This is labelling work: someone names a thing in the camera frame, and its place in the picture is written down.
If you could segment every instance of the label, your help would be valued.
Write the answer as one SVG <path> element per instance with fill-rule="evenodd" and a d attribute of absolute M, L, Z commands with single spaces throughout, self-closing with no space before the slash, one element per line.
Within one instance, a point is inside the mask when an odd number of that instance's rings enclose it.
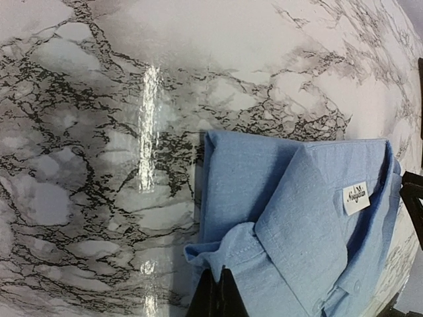
<path fill-rule="evenodd" d="M 348 216 L 370 206 L 369 193 L 365 182 L 345 187 L 342 190 L 345 211 Z"/>

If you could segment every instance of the shirt button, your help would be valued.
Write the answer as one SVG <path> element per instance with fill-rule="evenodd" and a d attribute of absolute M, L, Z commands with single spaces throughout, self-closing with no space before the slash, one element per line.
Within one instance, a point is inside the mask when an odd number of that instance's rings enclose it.
<path fill-rule="evenodd" d="M 323 300 L 319 299 L 313 307 L 313 313 L 316 314 L 320 312 L 323 308 Z"/>
<path fill-rule="evenodd" d="M 356 281 L 356 284 L 354 285 L 354 292 L 358 294 L 361 288 L 362 288 L 362 282 Z"/>

